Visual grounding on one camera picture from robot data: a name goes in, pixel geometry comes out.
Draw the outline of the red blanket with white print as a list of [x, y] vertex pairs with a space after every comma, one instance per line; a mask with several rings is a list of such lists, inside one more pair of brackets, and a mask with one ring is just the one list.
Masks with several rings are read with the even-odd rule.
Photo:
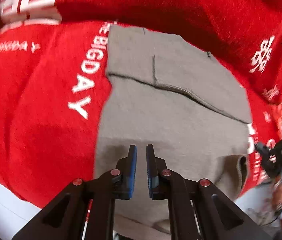
[[0, 0], [0, 183], [43, 207], [95, 174], [113, 26], [177, 35], [244, 88], [252, 137], [276, 138], [282, 0]]

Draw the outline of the grey small cloth garment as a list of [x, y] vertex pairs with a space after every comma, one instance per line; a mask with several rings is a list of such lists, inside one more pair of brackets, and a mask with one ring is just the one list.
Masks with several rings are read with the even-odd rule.
[[177, 35], [113, 26], [95, 175], [136, 145], [133, 197], [116, 203], [114, 228], [133, 239], [169, 237], [167, 202], [148, 195], [146, 146], [184, 178], [208, 178], [230, 199], [247, 179], [251, 113], [246, 92], [209, 52]]

